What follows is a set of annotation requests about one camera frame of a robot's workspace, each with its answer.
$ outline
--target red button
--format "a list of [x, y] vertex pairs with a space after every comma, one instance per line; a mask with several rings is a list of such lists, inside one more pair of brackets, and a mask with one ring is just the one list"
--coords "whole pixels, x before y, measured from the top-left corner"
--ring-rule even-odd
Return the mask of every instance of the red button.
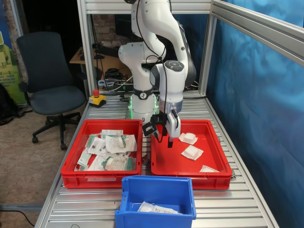
[[99, 90], [98, 89], [93, 90], [93, 96], [94, 97], [99, 97]]

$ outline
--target wooden desk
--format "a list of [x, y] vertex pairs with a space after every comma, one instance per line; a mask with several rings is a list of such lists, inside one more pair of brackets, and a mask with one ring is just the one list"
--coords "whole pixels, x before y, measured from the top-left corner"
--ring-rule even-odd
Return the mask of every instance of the wooden desk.
[[[86, 62], [84, 60], [80, 59], [80, 52], [83, 51], [83, 48], [81, 47], [76, 54], [73, 56], [71, 59], [70, 63], [71, 64], [82, 64], [85, 65]], [[123, 73], [123, 75], [128, 75], [128, 78], [131, 77], [132, 73], [130, 69], [123, 64], [119, 58], [113, 57], [113, 56], [108, 56], [108, 55], [102, 55], [104, 58], [102, 59], [103, 62], [103, 67], [104, 67], [104, 72], [106, 72], [110, 68], [117, 68], [121, 69], [120, 72]], [[94, 66], [97, 67], [97, 59], [94, 59]], [[98, 62], [98, 68], [102, 70], [100, 61]]]

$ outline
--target office chair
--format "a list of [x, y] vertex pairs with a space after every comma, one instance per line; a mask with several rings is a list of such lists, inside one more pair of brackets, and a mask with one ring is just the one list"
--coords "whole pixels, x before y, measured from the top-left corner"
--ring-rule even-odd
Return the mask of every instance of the office chair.
[[26, 70], [28, 83], [20, 83], [20, 91], [25, 93], [27, 103], [33, 111], [47, 116], [45, 126], [33, 133], [33, 143], [38, 143], [37, 135], [57, 125], [60, 126], [61, 150], [64, 144], [65, 124], [78, 125], [81, 115], [62, 115], [79, 108], [86, 101], [84, 94], [73, 86], [73, 78], [67, 67], [61, 38], [55, 32], [36, 32], [17, 39]]

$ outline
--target green led light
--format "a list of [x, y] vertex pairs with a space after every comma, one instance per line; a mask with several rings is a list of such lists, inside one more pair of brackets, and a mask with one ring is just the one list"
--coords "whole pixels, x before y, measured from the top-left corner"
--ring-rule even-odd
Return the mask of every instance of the green led light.
[[132, 109], [132, 97], [130, 97], [130, 104], [129, 104], [128, 108]]
[[154, 97], [154, 100], [155, 100], [155, 108], [159, 108], [159, 106], [157, 105], [156, 96]]

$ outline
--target red plastic crate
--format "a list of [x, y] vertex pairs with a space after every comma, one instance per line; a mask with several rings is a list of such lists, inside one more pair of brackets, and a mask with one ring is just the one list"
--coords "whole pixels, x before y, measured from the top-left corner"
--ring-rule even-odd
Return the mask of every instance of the red plastic crate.
[[[151, 137], [151, 172], [157, 176], [190, 177], [194, 189], [228, 189], [232, 169], [209, 120], [181, 120], [181, 133], [193, 133], [198, 141], [193, 145], [204, 153], [196, 160], [181, 155], [190, 145], [174, 139], [168, 148], [168, 136], [162, 143]], [[200, 172], [207, 165], [219, 172]]]
[[[141, 120], [86, 120], [78, 132], [73, 146], [61, 169], [66, 188], [121, 188], [122, 178], [140, 175], [142, 171], [143, 122]], [[124, 134], [134, 134], [137, 151], [130, 156], [136, 158], [135, 171], [74, 171], [78, 159], [90, 134], [100, 133], [102, 129], [123, 130]], [[89, 165], [96, 155], [92, 155]]]

